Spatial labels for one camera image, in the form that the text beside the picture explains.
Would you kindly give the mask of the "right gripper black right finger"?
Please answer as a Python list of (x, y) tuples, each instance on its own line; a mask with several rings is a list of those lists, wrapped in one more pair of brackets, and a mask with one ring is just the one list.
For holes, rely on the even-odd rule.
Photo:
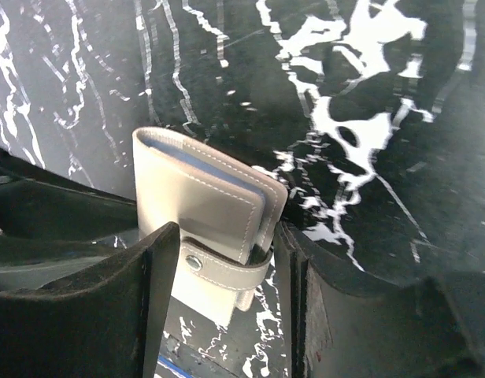
[(485, 273), (393, 285), (294, 225), (274, 236), (293, 377), (485, 377)]

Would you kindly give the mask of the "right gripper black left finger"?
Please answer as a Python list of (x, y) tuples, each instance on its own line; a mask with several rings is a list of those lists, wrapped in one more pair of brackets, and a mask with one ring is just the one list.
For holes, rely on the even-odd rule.
[(0, 377), (154, 376), (179, 249), (0, 236)]

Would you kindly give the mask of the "grey leather card holder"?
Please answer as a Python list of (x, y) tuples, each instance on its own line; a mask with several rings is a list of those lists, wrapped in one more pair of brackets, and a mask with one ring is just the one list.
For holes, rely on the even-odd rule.
[(180, 228), (172, 296), (220, 326), (246, 311), (287, 201), (279, 181), (167, 128), (133, 132), (139, 231)]

